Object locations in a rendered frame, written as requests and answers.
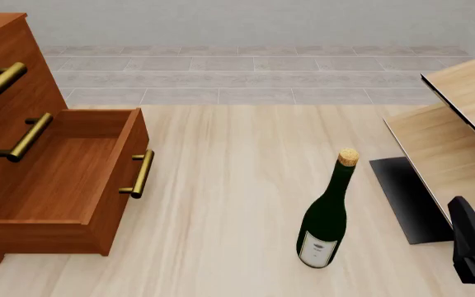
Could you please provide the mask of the pale wooden rack, black base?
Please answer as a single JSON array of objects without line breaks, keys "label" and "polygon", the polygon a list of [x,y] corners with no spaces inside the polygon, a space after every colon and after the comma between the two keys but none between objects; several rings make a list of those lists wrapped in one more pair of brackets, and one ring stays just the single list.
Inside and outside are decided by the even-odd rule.
[{"label": "pale wooden rack, black base", "polygon": [[454,197],[475,211],[475,59],[421,79],[440,102],[384,118],[403,156],[370,163],[410,244],[453,238]]}]

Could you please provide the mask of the open red-brown wooden drawer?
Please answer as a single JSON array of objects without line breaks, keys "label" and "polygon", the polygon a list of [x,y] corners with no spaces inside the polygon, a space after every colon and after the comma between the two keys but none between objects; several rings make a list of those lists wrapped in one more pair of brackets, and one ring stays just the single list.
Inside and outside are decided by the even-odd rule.
[{"label": "open red-brown wooden drawer", "polygon": [[60,111],[25,156],[35,220],[0,224],[6,254],[109,254],[148,149],[138,108]]}]

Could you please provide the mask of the dark green corked wine bottle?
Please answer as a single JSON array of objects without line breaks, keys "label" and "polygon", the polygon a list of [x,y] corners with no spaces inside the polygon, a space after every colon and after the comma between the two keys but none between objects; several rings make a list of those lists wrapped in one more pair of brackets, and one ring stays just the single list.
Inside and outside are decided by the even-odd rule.
[{"label": "dark green corked wine bottle", "polygon": [[359,157],[352,148],[338,153],[327,189],[305,212],[296,242],[303,264],[322,269],[332,263],[346,234],[346,190]]}]

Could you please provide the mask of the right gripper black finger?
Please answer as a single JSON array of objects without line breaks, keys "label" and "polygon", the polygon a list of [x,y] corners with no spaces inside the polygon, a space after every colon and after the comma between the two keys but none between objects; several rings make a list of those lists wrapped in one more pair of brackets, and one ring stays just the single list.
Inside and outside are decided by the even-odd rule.
[{"label": "right gripper black finger", "polygon": [[454,230],[454,255],[475,257],[475,211],[462,196],[455,196],[448,209]]}]

